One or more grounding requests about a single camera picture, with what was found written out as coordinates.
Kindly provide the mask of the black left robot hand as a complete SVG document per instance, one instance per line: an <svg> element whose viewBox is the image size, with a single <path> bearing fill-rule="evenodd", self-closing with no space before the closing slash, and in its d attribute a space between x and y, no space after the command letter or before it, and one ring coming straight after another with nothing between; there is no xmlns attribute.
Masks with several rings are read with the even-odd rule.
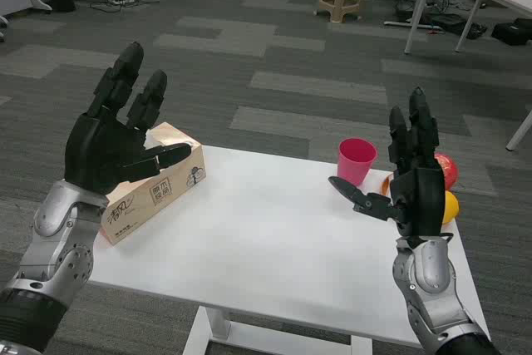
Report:
<svg viewBox="0 0 532 355"><path fill-rule="evenodd" d="M122 182L156 176L191 155L187 143L145 148L146 133L159 117L164 100L167 75L162 70L155 71L136 96L127 122L117 120L118 111L131 96L143 57L143 47L133 42L106 69L94 100L77 118L66 143L66 182L108 195Z"/></svg>

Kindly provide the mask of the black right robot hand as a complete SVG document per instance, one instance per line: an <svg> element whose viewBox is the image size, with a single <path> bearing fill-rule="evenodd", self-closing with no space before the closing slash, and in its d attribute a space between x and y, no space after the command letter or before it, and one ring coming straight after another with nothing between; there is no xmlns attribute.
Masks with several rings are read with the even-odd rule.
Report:
<svg viewBox="0 0 532 355"><path fill-rule="evenodd" d="M397 106L389 116L392 138L390 162L396 165L390 197L364 194L340 176L329 183L353 203L353 210L376 219L393 219L401 236L437 236L441 232L446 205L445 178L436 159L439 145L436 118L431 115L424 91L417 87L409 98L409 120Z"/></svg>

